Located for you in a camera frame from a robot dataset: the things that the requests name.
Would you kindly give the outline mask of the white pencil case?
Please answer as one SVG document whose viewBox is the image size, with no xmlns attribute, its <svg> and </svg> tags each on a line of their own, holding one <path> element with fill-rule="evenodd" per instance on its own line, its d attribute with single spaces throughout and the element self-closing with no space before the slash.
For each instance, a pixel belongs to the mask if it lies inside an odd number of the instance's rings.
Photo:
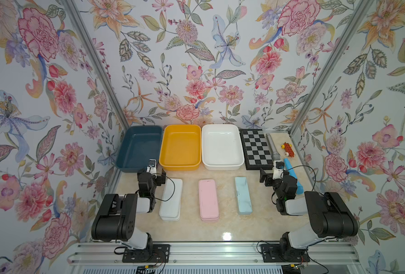
<svg viewBox="0 0 405 274">
<path fill-rule="evenodd" d="M 161 216 L 160 218 L 162 221 L 179 221 L 180 216 L 178 215 L 177 217 L 174 217 L 174 218 Z"/>
<path fill-rule="evenodd" d="M 159 216 L 174 218 L 180 216 L 181 195 L 183 192 L 182 179 L 167 179 L 161 198 Z"/>
</svg>

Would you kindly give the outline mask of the light blue pencil case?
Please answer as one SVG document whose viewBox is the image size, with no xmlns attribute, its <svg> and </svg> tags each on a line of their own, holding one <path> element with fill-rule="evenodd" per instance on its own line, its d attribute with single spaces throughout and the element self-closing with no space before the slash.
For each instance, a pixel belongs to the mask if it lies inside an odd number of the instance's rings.
<svg viewBox="0 0 405 274">
<path fill-rule="evenodd" d="M 238 212 L 239 215 L 251 215 L 252 213 L 253 213 L 253 211 L 244 211 L 244 212 L 239 211 Z"/>
<path fill-rule="evenodd" d="M 238 211 L 253 211 L 246 177 L 235 177 Z"/>
</svg>

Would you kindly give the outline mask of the pink pencil case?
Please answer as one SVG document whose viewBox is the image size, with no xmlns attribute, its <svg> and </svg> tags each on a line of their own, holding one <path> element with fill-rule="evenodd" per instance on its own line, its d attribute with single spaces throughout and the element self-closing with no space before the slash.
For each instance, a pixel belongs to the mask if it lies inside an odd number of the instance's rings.
<svg viewBox="0 0 405 274">
<path fill-rule="evenodd" d="M 200 217 L 203 221 L 219 218 L 216 182 L 213 179 L 199 181 Z"/>
</svg>

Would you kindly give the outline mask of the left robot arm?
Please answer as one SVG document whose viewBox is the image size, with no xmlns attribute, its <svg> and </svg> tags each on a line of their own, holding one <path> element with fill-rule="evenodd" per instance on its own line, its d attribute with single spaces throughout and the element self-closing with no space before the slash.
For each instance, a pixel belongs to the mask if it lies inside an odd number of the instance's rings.
<svg viewBox="0 0 405 274">
<path fill-rule="evenodd" d="M 166 182 L 166 173 L 157 172 L 157 161 L 151 159 L 137 173 L 138 190 L 132 194 L 107 194 L 93 221 L 92 239 L 121 243 L 125 248 L 153 252 L 152 237 L 136 228 L 136 216 L 150 213 L 156 202 L 156 189 Z"/>
</svg>

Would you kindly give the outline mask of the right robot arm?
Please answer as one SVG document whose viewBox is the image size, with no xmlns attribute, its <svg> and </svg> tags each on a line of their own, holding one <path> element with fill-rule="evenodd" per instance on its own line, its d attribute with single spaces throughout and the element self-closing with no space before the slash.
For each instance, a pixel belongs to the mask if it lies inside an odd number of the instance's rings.
<svg viewBox="0 0 405 274">
<path fill-rule="evenodd" d="M 263 244 L 263 255 L 278 255 L 282 260 L 301 259 L 309 247 L 331 239 L 353 237 L 359 225 L 354 215 L 336 192 L 305 191 L 297 197 L 298 180 L 291 175 L 294 167 L 276 162 L 271 174 L 259 170 L 259 181 L 273 189 L 273 204 L 283 216 L 308 216 L 309 222 L 300 229 L 286 232 L 277 244 Z"/>
</svg>

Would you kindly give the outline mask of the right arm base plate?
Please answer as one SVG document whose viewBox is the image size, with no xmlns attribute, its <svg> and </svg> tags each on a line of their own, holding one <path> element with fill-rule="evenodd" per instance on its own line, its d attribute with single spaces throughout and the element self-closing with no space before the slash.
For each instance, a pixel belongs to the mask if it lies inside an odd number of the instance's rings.
<svg viewBox="0 0 405 274">
<path fill-rule="evenodd" d="M 258 250 L 264 263 L 309 263 L 310 258 L 306 250 L 298 250 L 280 244 L 260 244 Z"/>
</svg>

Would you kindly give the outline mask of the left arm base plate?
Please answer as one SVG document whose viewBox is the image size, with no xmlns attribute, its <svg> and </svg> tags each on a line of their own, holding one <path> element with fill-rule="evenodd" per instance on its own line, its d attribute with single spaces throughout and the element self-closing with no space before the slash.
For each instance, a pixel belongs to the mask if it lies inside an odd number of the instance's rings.
<svg viewBox="0 0 405 274">
<path fill-rule="evenodd" d="M 153 244 L 144 250 L 125 249 L 122 262 L 123 263 L 168 263 L 170 255 L 170 244 Z"/>
</svg>

